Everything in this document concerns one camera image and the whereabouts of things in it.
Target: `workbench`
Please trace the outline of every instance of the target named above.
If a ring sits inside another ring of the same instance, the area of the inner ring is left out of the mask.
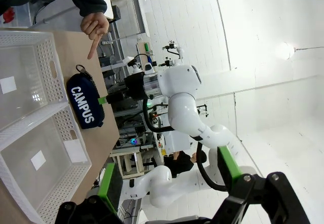
[[[64,76],[64,84],[66,85],[67,80],[72,75],[78,73],[75,66],[82,64],[92,75],[100,96],[105,96],[107,90],[98,57],[94,56],[91,60],[87,60],[87,55],[92,44],[88,36],[80,32],[63,31],[55,31],[53,34]],[[111,106],[104,104],[103,107],[105,119],[101,128],[80,129],[92,166],[72,197],[71,201],[74,201],[76,204],[80,204],[86,197],[87,192],[91,189],[102,166],[119,138],[117,124]],[[0,180],[0,195],[2,196],[0,203],[0,223],[31,223],[12,198],[2,180]]]

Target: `black hair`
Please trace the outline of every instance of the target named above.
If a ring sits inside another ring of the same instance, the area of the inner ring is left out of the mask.
[[[201,163],[205,163],[207,161],[207,156],[204,151],[201,151]]]

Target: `navy blue pouch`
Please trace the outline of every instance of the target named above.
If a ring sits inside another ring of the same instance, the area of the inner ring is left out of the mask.
[[[82,129],[101,127],[105,118],[97,87],[85,67],[78,64],[79,73],[73,75],[66,83],[70,103]]]

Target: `basket handle hole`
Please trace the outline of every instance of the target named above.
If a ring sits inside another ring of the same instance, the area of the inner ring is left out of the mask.
[[[50,69],[51,69],[51,72],[52,72],[52,77],[54,79],[56,79],[57,77],[57,72],[56,72],[56,68],[55,68],[55,63],[53,60],[50,61]]]
[[[70,130],[70,134],[71,134],[72,139],[77,139],[76,133],[73,129]]]

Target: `bolt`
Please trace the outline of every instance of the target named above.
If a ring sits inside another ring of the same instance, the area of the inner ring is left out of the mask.
[[[95,204],[96,202],[97,202],[97,200],[95,198],[90,198],[89,199],[90,204]]]
[[[279,179],[279,176],[277,174],[272,175],[272,179],[277,181]]]
[[[66,209],[66,210],[70,210],[70,209],[72,209],[72,206],[69,205],[69,204],[66,204],[66,205],[64,206],[64,209]]]
[[[250,182],[250,181],[251,181],[251,177],[248,176],[248,175],[244,176],[243,179],[244,179],[244,181],[246,181],[246,182]]]

